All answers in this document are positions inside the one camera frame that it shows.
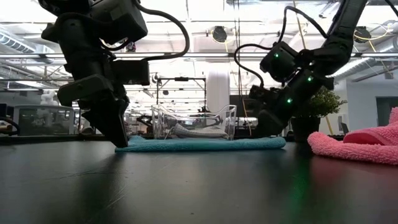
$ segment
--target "teal towel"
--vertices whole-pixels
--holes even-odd
[[[173,152],[173,151],[229,151],[280,149],[286,145],[284,138],[240,139],[168,139],[146,140],[133,136],[129,146],[116,148],[116,152]]]

